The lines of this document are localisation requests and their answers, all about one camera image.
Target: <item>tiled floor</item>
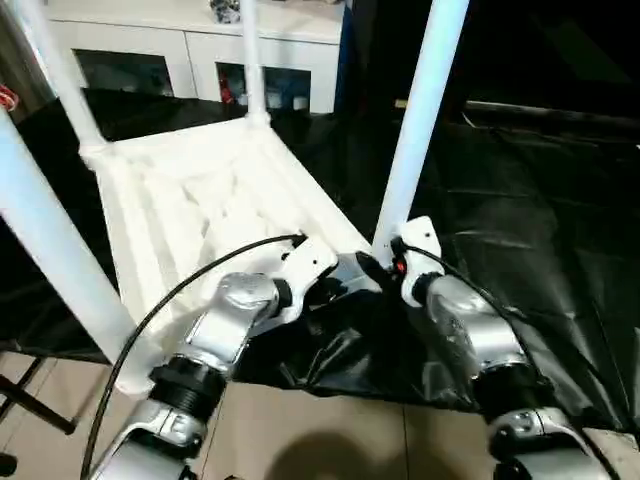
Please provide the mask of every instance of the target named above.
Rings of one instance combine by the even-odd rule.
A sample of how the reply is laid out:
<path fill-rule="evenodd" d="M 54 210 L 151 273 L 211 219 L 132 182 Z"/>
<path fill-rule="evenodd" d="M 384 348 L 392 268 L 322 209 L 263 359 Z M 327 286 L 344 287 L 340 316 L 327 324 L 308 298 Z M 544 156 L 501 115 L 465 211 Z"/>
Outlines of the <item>tiled floor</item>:
<path fill-rule="evenodd" d="M 30 359 L 4 355 L 0 371 L 17 380 Z M 29 391 L 68 418 L 67 437 L 14 407 L 0 424 L 0 445 L 18 457 L 17 480 L 75 480 L 104 367 L 50 360 Z M 103 425 L 106 447 L 134 401 L 115 394 Z M 640 479 L 640 454 L 626 438 L 597 438 L 623 479 Z M 231 385 L 194 471 L 203 480 L 484 480 L 493 460 L 475 415 L 346 397 L 315 398 L 255 385 Z"/>

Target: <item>white plastic bracket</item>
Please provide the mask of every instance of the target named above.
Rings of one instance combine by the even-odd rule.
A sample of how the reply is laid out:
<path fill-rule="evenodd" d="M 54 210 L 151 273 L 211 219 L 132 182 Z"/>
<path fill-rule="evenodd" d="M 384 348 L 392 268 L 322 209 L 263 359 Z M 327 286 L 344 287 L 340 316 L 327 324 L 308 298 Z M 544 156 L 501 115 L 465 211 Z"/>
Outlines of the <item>white plastic bracket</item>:
<path fill-rule="evenodd" d="M 418 217 L 408 221 L 400 227 L 400 238 L 405 245 L 421 248 L 438 257 L 442 255 L 440 242 L 429 217 Z M 418 252 L 407 250 L 404 253 L 407 272 L 402 281 L 402 299 L 412 307 L 422 305 L 413 297 L 413 287 L 422 275 L 429 273 L 444 274 L 444 268 L 438 262 L 431 260 Z"/>
<path fill-rule="evenodd" d="M 256 325 L 251 336 L 260 335 L 279 325 L 296 320 L 302 313 L 304 296 L 321 275 L 338 264 L 338 256 L 320 237 L 311 237 L 286 258 L 282 269 L 272 278 L 287 282 L 291 289 L 291 305 L 280 314 Z"/>

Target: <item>white pipe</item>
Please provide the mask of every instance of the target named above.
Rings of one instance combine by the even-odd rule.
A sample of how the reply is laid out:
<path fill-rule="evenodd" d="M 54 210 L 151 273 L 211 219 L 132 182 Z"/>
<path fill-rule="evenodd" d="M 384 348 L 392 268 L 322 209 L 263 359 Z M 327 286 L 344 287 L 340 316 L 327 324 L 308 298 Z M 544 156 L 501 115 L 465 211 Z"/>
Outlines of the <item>white pipe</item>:
<path fill-rule="evenodd" d="M 373 254 L 391 265 L 389 244 L 409 218 L 469 0 L 433 0 L 411 85 L 398 145 L 384 194 Z"/>
<path fill-rule="evenodd" d="M 244 40 L 244 75 L 247 82 L 250 121 L 268 124 L 262 65 L 258 55 L 258 25 L 256 0 L 241 0 L 242 37 Z"/>
<path fill-rule="evenodd" d="M 4 109 L 0 109 L 0 212 L 29 255 L 112 363 L 135 323 Z M 159 348 L 147 338 L 131 352 L 118 387 L 151 386 Z"/>
<path fill-rule="evenodd" d="M 20 23 L 30 28 L 26 33 L 35 44 L 38 50 L 36 53 L 40 55 L 47 76 L 67 112 L 69 121 L 80 140 L 80 149 L 105 146 L 107 142 L 102 137 L 91 110 L 61 53 L 60 45 L 51 31 L 41 5 L 42 0 L 13 0 L 11 3 L 15 15 L 22 20 Z"/>

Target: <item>glass cabinet door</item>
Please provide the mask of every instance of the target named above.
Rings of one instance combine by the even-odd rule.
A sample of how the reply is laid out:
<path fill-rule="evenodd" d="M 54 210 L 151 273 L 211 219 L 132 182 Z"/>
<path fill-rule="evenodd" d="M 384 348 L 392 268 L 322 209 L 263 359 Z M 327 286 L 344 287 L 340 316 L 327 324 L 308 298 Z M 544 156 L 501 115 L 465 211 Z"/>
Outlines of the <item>glass cabinet door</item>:
<path fill-rule="evenodd" d="M 82 49 L 74 53 L 89 88 L 173 96 L 162 56 Z"/>
<path fill-rule="evenodd" d="M 247 104 L 244 65 L 217 62 L 220 99 L 225 103 Z M 267 108 L 309 110 L 311 72 L 292 68 L 264 68 Z"/>

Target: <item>black fabric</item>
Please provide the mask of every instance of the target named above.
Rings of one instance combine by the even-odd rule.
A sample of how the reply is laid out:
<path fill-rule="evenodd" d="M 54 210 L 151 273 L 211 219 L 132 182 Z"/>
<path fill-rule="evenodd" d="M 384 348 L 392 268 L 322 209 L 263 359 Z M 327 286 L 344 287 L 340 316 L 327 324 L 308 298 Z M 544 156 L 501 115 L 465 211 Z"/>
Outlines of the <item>black fabric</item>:
<path fill-rule="evenodd" d="M 89 92 L 89 100 L 110 139 L 242 114 L 210 102 L 113 92 Z M 371 117 L 298 114 L 275 115 L 273 126 L 371 238 L 399 126 Z M 76 154 L 59 106 L 40 112 L 21 131 L 90 247 L 112 271 L 95 180 Z M 616 394 L 629 399 L 636 419 L 640 414 L 638 156 L 633 145 L 441 125 L 412 212 L 432 216 L 446 259 L 534 323 L 555 329 L 542 336 L 520 326 L 520 333 L 561 402 L 589 426 L 623 428 Z M 0 347 L 15 349 L 18 338 L 24 351 L 100 359 L 10 233 L 1 238 L 12 274 L 3 280 Z M 39 285 L 38 297 L 11 296 L 12 288 L 30 284 Z M 45 301 L 57 302 L 59 310 L 34 323 L 37 303 Z M 614 391 L 603 391 L 557 335 L 572 340 Z M 393 296 L 368 292 L 256 339 L 238 378 L 316 395 L 474 409 L 426 319 Z"/>

